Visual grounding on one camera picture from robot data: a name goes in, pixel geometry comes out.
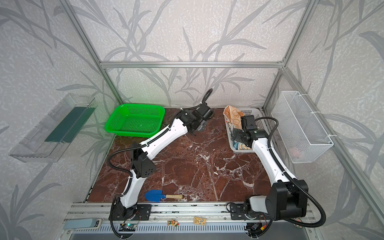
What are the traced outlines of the grey flat device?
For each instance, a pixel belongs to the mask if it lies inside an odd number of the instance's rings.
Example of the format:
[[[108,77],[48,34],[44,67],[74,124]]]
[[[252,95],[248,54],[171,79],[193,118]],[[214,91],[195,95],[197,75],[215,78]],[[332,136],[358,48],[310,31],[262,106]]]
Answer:
[[[102,219],[76,219],[67,220],[64,224],[64,230],[87,230],[98,229],[103,222]]]

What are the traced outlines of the white plastic basket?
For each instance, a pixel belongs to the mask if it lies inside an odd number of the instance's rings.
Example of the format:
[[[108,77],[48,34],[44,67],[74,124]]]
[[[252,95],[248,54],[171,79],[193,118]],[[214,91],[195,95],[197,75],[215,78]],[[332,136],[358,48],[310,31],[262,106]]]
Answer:
[[[256,142],[266,145],[269,134],[258,109],[225,107],[223,115],[230,148],[235,153],[252,153]]]

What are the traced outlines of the green led circuit board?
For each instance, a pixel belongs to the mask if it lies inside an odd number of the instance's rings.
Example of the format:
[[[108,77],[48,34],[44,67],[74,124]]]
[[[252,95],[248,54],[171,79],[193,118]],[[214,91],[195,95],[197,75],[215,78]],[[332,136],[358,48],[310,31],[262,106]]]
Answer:
[[[135,232],[137,229],[137,223],[123,223],[119,226],[119,232]]]

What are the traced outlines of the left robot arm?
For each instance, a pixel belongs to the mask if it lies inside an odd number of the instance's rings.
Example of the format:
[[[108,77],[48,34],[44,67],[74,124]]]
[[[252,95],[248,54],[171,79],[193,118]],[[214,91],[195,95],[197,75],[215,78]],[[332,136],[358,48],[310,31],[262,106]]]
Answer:
[[[153,162],[156,155],[179,137],[187,133],[204,131],[207,121],[214,114],[214,111],[207,105],[207,100],[212,92],[213,89],[210,88],[199,105],[180,109],[171,123],[153,137],[131,148],[116,151],[107,158],[108,167],[129,174],[123,193],[113,198],[109,216],[111,224],[113,221],[132,219],[137,214],[139,193],[145,180],[156,170]],[[112,158],[124,152],[131,152],[133,156],[129,170],[112,164]]]

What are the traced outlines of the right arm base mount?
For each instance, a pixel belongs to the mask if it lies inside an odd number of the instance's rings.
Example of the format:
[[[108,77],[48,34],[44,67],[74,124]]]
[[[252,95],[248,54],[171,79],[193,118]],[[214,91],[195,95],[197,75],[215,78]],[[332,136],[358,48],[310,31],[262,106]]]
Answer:
[[[266,220],[268,222],[271,219],[265,213],[253,211],[250,205],[246,203],[241,203],[241,204],[227,203],[226,209],[230,213],[231,220],[242,220],[242,221]]]

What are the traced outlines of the small yellow circuit board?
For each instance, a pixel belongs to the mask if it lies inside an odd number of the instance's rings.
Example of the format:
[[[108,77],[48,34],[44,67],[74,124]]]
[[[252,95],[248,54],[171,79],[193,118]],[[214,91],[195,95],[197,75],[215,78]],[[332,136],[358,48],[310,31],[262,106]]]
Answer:
[[[201,218],[201,217],[194,217],[194,225],[199,225],[199,226],[206,226],[207,225],[207,219],[206,218]]]

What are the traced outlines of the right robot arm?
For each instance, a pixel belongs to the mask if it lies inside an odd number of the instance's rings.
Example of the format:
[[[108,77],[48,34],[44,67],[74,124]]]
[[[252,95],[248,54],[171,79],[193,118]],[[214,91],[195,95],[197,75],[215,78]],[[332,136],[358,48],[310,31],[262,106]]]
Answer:
[[[252,148],[270,179],[271,189],[266,196],[249,198],[251,210],[267,214],[272,221],[283,220],[305,228],[321,227],[327,219],[325,210],[309,193],[307,183],[297,179],[272,145],[278,126],[279,121],[273,117],[243,116],[242,128],[233,129],[231,134],[233,140]],[[318,209],[320,219],[314,223],[299,222],[297,218],[306,216],[308,201]]]

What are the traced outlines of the green plastic basket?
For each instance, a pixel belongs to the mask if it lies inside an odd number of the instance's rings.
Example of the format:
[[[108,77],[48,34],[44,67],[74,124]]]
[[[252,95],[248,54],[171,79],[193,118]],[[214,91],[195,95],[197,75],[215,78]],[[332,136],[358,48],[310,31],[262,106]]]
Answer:
[[[159,132],[165,113],[161,106],[122,104],[110,115],[105,130],[122,137],[151,138]]]

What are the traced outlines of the orange patterned towel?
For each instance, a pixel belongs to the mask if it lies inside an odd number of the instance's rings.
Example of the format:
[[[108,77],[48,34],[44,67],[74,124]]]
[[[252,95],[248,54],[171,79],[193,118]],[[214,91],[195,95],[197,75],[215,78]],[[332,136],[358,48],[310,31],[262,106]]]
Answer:
[[[223,111],[226,122],[228,122],[235,129],[242,129],[241,117],[244,117],[245,114],[239,109],[233,106],[226,106]]]

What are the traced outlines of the small orange green trinket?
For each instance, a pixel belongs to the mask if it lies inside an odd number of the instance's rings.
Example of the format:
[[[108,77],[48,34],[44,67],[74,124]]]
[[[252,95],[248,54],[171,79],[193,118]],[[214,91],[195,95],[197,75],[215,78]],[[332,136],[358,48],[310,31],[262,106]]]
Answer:
[[[171,219],[171,220],[167,221],[167,225],[168,226],[173,226],[173,227],[178,227],[179,226],[179,222],[174,220],[174,219]]]

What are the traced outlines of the blue patterned towel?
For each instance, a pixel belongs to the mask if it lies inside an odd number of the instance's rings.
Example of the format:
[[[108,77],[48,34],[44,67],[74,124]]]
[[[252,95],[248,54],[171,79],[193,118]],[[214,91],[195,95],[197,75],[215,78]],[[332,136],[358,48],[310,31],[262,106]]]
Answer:
[[[239,143],[239,142],[234,142],[233,147],[234,147],[235,150],[250,150],[251,149],[246,144]]]

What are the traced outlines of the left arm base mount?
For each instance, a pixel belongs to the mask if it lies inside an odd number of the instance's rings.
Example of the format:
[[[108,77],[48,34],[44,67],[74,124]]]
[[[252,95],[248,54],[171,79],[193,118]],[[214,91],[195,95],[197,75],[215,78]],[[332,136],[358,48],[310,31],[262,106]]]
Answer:
[[[137,204],[125,208],[120,203],[114,204],[111,208],[109,220],[112,221],[148,221],[151,214],[151,204]]]

